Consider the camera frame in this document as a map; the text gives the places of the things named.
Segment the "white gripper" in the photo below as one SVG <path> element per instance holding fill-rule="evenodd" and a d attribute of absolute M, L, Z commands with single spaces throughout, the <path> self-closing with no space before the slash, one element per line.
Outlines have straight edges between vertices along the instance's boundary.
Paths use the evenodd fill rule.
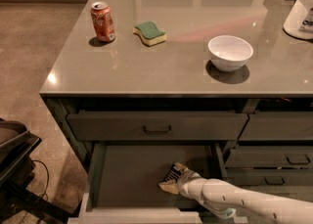
<path fill-rule="evenodd" d="M 174 168 L 182 173 L 177 183 L 174 180 L 169 180 L 159 183 L 159 187 L 167 193 L 180 194 L 188 199 L 204 202 L 202 188 L 207 180 L 180 162 L 175 162 Z"/>

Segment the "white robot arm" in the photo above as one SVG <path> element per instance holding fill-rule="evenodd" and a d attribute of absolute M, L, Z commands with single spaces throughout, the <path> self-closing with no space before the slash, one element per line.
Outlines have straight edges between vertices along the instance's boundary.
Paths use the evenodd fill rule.
<path fill-rule="evenodd" d="M 238 208 L 274 224 L 313 224 L 313 203 L 258 193 L 219 179 L 206 179 L 187 166 L 175 162 L 158 184 L 170 194 L 197 201 L 221 219 L 237 223 Z"/>

